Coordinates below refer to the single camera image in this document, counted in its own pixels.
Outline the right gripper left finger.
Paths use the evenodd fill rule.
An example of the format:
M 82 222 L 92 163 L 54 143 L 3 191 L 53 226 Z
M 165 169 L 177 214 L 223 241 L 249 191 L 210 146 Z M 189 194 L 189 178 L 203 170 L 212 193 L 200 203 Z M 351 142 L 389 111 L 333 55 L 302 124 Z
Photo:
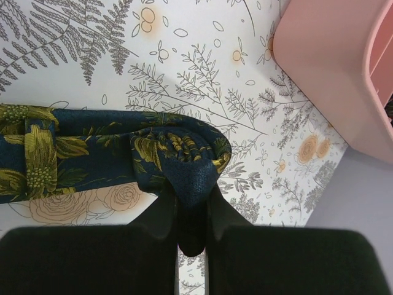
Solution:
M 1 239 L 2 294 L 177 294 L 177 201 L 127 225 L 20 227 Z

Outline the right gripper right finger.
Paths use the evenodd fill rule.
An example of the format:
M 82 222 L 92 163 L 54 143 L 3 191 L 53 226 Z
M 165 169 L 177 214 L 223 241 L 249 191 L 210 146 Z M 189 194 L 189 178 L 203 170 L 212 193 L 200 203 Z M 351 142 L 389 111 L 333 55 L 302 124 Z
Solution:
M 358 232 L 255 226 L 218 187 L 207 217 L 207 294 L 384 293 L 376 253 Z

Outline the navy yellow floral tie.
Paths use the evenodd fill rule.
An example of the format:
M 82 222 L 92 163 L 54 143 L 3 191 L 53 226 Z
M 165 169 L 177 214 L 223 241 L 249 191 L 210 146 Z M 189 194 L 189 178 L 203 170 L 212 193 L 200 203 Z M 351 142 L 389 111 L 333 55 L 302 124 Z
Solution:
M 181 114 L 1 105 L 1 202 L 136 183 L 180 204 L 179 247 L 205 247 L 206 202 L 232 157 L 215 127 Z

